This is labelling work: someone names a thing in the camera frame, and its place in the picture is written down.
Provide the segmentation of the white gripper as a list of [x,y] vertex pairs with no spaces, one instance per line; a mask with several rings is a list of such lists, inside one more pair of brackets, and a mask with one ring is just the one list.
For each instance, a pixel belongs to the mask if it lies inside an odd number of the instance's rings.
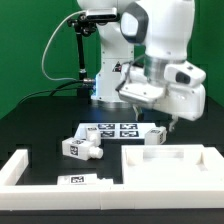
[[169,132],[175,130],[179,117],[190,121],[200,118],[205,106],[205,88],[203,84],[196,87],[174,84],[156,74],[150,81],[143,74],[143,69],[124,64],[121,69],[121,79],[116,87],[121,100],[133,104],[135,119],[144,120],[140,107],[153,109],[172,115]]

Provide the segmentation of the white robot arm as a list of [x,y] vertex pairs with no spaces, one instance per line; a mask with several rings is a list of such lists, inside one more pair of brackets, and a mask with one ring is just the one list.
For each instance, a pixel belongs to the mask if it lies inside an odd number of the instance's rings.
[[203,114],[206,74],[187,61],[195,0],[77,0],[101,40],[101,69],[91,100],[195,121]]

